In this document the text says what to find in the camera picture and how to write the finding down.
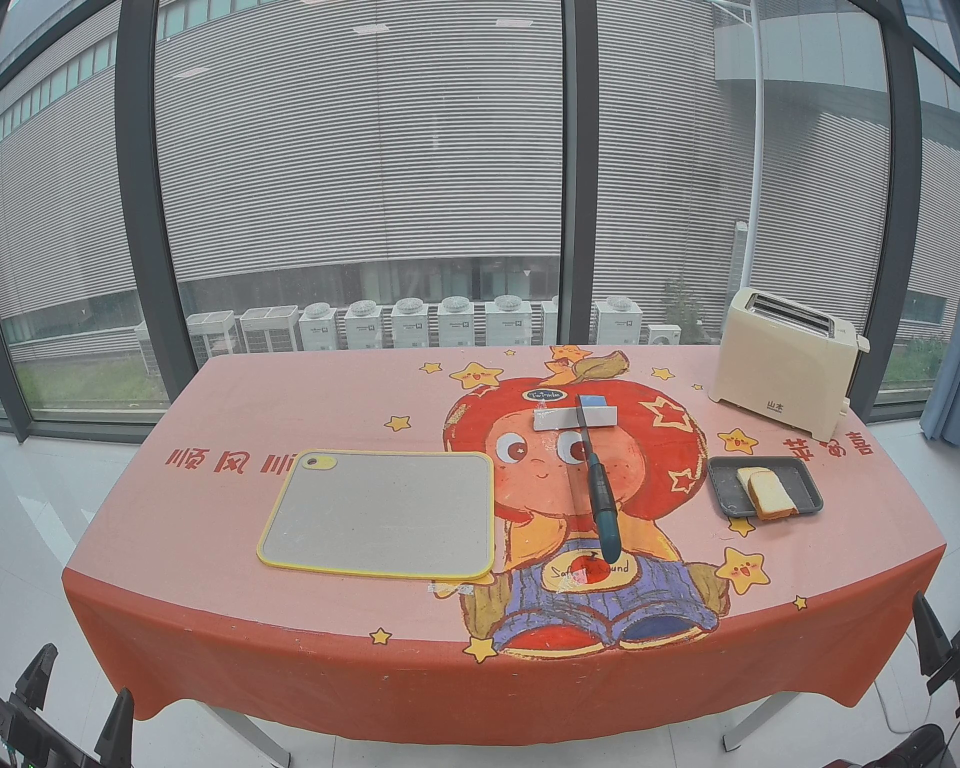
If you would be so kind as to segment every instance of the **red apple print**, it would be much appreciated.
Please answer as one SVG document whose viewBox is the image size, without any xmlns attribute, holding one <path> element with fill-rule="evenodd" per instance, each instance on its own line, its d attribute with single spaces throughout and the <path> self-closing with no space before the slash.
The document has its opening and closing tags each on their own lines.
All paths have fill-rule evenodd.
<svg viewBox="0 0 960 768">
<path fill-rule="evenodd" d="M 577 584 L 596 584 L 610 576 L 610 566 L 596 552 L 581 555 L 570 564 L 570 574 Z"/>
</svg>

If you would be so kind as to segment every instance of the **table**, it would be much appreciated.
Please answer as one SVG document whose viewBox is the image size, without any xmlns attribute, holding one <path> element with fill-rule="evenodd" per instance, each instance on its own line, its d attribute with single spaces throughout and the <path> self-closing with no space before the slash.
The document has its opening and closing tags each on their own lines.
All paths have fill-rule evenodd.
<svg viewBox="0 0 960 768">
<path fill-rule="evenodd" d="M 711 402 L 717 354 L 214 358 L 91 522 L 63 571 L 67 598 L 138 719 L 195 699 L 254 742 L 263 734 L 235 713 L 354 739 L 522 745 L 654 728 L 782 692 L 852 707 L 902 638 L 944 540 L 856 416 L 818 444 Z M 634 554 L 607 570 L 573 562 L 592 544 L 565 479 L 576 444 L 530 432 L 532 408 L 578 392 L 619 409 L 617 430 L 595 430 L 594 443 Z M 255 548 L 285 473 L 316 448 L 486 451 L 493 574 L 433 584 L 261 563 Z M 823 511 L 722 516 L 706 457 L 744 454 L 805 459 Z M 767 715 L 784 697 L 770 701 Z M 283 755 L 274 750 L 275 762 Z"/>
</svg>

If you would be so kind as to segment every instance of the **toast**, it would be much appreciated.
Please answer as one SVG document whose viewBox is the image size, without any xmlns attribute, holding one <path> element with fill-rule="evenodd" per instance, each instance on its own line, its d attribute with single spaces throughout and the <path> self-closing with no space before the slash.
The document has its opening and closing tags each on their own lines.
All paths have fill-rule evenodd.
<svg viewBox="0 0 960 768">
<path fill-rule="evenodd" d="M 770 469 L 750 474 L 747 494 L 754 502 L 756 516 L 761 520 L 778 520 L 799 514 L 790 494 L 784 489 L 777 474 Z"/>
<path fill-rule="evenodd" d="M 769 472 L 767 467 L 741 467 L 736 471 L 736 479 L 740 481 L 743 490 L 750 493 L 750 476 L 754 472 Z"/>
</svg>

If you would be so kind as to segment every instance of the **building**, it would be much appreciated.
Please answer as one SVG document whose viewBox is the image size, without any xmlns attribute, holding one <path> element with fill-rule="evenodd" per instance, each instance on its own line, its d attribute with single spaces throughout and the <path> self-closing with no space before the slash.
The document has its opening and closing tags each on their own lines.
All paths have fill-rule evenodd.
<svg viewBox="0 0 960 768">
<path fill-rule="evenodd" d="M 38 2 L 10 9 L 0 57 L 75 5 Z M 911 5 L 910 21 L 956 62 L 956 25 L 936 2 Z M 750 212 L 748 16 L 707 0 L 597 9 L 594 296 L 629 295 L 657 323 L 674 322 L 679 291 L 715 339 Z M 24 367 L 140 355 L 115 158 L 119 10 L 98 12 L 0 91 L 0 321 Z M 846 0 L 759 0 L 758 15 L 766 108 L 752 283 L 862 329 L 890 152 L 879 28 Z M 562 55 L 556 0 L 161 2 L 156 143 L 184 312 L 549 299 Z M 904 343 L 947 338 L 960 300 L 960 89 L 918 57 L 924 168 Z"/>
</svg>

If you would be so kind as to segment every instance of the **toaster slot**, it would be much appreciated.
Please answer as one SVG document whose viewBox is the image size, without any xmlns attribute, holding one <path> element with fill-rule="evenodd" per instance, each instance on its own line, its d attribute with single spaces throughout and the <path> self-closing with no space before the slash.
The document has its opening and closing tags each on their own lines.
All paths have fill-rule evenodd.
<svg viewBox="0 0 960 768">
<path fill-rule="evenodd" d="M 793 325 L 809 333 L 816 333 L 827 338 L 833 336 L 833 320 L 826 315 L 804 309 L 787 301 L 781 301 L 772 296 L 754 294 L 747 302 L 747 311 L 778 323 Z"/>
</svg>

